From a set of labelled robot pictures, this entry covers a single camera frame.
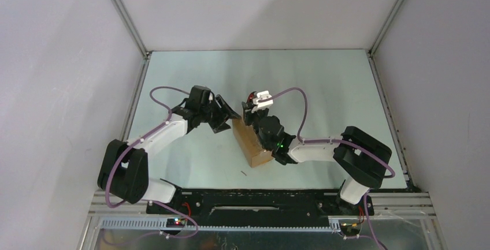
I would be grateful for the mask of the brown cardboard express box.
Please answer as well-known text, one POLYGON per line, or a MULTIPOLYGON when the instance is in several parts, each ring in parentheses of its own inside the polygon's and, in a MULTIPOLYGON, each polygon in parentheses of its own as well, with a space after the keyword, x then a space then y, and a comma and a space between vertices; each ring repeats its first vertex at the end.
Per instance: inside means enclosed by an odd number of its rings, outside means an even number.
POLYGON ((232 130, 251 168, 273 160, 271 152, 262 148, 252 126, 247 126, 242 119, 233 119, 232 130))

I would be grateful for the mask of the red black utility knife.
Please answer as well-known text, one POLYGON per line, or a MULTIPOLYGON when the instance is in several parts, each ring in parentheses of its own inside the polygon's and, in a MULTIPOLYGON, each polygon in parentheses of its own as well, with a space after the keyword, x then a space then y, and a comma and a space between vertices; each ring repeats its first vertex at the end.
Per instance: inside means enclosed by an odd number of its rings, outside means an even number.
POLYGON ((249 102, 252 102, 252 101, 253 101, 253 99, 255 98, 255 93, 256 93, 256 92, 254 91, 254 92, 252 92, 251 94, 249 94, 249 96, 248 96, 248 98, 247 98, 247 101, 246 101, 247 103, 249 103, 249 102))

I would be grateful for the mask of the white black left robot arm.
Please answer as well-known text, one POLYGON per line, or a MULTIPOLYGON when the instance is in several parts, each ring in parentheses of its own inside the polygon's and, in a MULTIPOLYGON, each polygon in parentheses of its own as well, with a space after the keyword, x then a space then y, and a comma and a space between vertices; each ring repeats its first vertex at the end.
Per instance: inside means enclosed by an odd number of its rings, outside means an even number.
POLYGON ((160 202, 168 213, 180 211, 183 198, 176 193, 179 187, 151 178, 150 159, 200 124, 208 124, 214 133, 219 133, 230 129, 228 120, 241 117, 221 95, 200 85, 193 86, 174 108, 165 108, 167 117, 146 134, 129 141, 114 139, 107 145, 97 185, 105 192, 109 207, 116 207, 110 201, 110 195, 114 195, 123 203, 146 200, 160 202))

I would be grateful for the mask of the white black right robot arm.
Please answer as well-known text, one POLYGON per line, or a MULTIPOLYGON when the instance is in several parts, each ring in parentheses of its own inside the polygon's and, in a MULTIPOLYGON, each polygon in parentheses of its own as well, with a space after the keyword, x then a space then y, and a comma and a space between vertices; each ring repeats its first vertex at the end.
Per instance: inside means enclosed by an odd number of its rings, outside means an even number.
POLYGON ((252 101, 243 102, 243 121, 251 126, 259 145, 280 164, 335 162, 346 173, 336 207, 351 214, 370 189, 381 187, 383 180, 395 176, 388 166, 392 150, 355 126, 348 126, 339 138, 300 139, 284 130, 278 117, 267 108, 256 110, 252 101))

